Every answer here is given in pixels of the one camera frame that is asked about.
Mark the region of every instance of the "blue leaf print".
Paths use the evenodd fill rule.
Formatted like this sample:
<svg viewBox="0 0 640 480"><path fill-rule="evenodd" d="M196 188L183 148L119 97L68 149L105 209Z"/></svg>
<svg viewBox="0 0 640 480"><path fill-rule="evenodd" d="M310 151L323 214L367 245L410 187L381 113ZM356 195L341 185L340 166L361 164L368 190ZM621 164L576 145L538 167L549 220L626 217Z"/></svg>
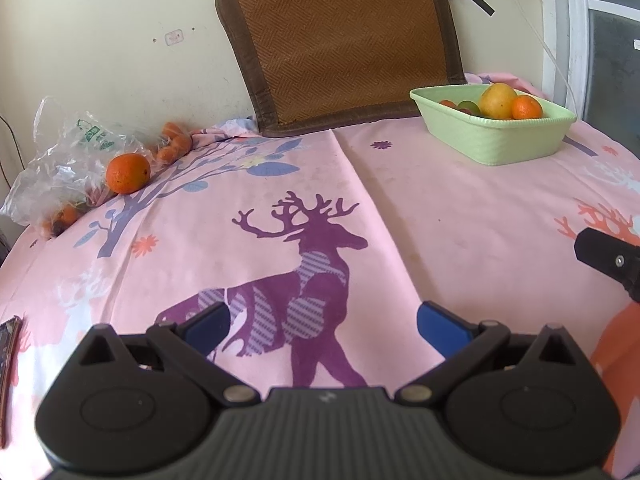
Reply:
<svg viewBox="0 0 640 480"><path fill-rule="evenodd" d="M251 137L250 139L244 140L242 143L245 146L253 146L254 144L262 144L263 142L269 142L273 139L265 139L264 137Z"/></svg>
<svg viewBox="0 0 640 480"><path fill-rule="evenodd" d="M222 155L222 156L217 156L216 158L205 158L204 160L201 160L198 164L196 164L196 165L194 166L194 168L200 168L201 166L204 166L205 164L212 164L213 162L217 162L217 161L219 161L223 156L224 156L224 155Z"/></svg>
<svg viewBox="0 0 640 480"><path fill-rule="evenodd" d="M300 168L284 162L263 162L246 170L247 173L255 176L281 176L293 173Z"/></svg>
<svg viewBox="0 0 640 480"><path fill-rule="evenodd" d="M120 198L119 195L114 196L113 198L107 200L107 202L105 202L103 205L111 205L114 204L116 202L116 200L118 200Z"/></svg>
<svg viewBox="0 0 640 480"><path fill-rule="evenodd" d="M288 152L289 150L293 150L297 145L302 142L302 139L293 139L288 140L287 142L283 142L280 146L276 148L275 153Z"/></svg>
<svg viewBox="0 0 640 480"><path fill-rule="evenodd" d="M89 231L87 234L85 234L82 238L80 238L74 245L74 247L80 247L81 245L84 245L85 243L87 243L89 240L91 240L91 238L94 237L94 235L98 232L98 229L94 229L93 231Z"/></svg>
<svg viewBox="0 0 640 480"><path fill-rule="evenodd" d="M197 193L199 191L207 189L207 187L209 187L209 184L207 184L203 180L196 180L194 182L190 182L188 184L185 184L183 189L187 193Z"/></svg>

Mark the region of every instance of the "orange flower print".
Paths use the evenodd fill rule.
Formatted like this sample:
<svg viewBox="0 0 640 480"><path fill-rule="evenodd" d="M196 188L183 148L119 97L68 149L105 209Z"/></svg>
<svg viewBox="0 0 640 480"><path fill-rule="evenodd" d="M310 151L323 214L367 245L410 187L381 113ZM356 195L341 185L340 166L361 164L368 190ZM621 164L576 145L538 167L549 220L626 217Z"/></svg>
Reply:
<svg viewBox="0 0 640 480"><path fill-rule="evenodd" d="M614 148L612 148L611 146L603 146L602 147L602 151L610 153L613 156L618 156L618 152Z"/></svg>
<svg viewBox="0 0 640 480"><path fill-rule="evenodd" d="M157 243L158 239L155 236L143 236L139 240L136 240L131 244L131 252L136 258L139 256L144 256L145 254L150 253Z"/></svg>

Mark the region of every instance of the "brown cushion border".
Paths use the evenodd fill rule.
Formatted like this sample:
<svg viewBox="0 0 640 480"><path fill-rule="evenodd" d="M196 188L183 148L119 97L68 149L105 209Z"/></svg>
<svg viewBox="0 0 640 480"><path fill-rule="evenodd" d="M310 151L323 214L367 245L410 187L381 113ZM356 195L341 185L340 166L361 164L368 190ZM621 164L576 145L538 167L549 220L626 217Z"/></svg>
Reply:
<svg viewBox="0 0 640 480"><path fill-rule="evenodd" d="M440 33L444 42L447 79L449 84L466 84L460 59L460 48L448 0L434 0ZM216 12L238 60L242 78L254 106L258 129L266 137L289 137L319 130L420 115L415 103L407 101L351 108L318 116L293 124L278 124L275 103L258 61L258 54L238 0L216 0Z"/></svg>

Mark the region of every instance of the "smartphone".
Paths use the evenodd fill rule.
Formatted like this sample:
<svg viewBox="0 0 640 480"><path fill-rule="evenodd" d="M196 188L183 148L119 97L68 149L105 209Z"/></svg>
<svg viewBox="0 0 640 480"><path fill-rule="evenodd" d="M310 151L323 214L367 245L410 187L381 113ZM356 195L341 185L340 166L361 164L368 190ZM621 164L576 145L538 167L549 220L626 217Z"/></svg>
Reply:
<svg viewBox="0 0 640 480"><path fill-rule="evenodd" d="M0 325L0 449L6 445L6 408L14 359L17 354L18 335L22 327L22 320L18 316L12 317Z"/></svg>

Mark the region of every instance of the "plastic bag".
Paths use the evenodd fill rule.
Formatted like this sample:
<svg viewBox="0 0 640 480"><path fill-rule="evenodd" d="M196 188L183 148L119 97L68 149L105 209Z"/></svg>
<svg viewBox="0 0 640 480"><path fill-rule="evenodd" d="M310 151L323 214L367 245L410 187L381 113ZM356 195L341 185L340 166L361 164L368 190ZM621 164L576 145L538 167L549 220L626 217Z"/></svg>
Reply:
<svg viewBox="0 0 640 480"><path fill-rule="evenodd" d="M44 148L57 133L58 140ZM90 113L65 115L45 97L33 122L36 157L16 178L0 214L20 225L33 225L44 238L60 235L89 209L114 196L104 175L111 159L141 153L152 170L162 167L154 152L169 145L160 132L101 123Z"/></svg>

